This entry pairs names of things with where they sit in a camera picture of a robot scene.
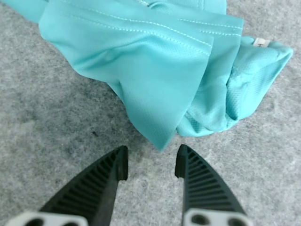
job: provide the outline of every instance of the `white label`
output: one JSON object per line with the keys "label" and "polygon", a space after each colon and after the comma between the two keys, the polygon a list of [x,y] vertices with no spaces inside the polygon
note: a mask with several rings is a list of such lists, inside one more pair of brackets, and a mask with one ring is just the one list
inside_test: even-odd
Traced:
{"label": "white label", "polygon": [[257,38],[255,40],[255,42],[253,43],[253,46],[256,46],[256,47],[268,47],[269,44],[271,43],[271,40],[265,40],[265,39],[262,39],[262,38]]}

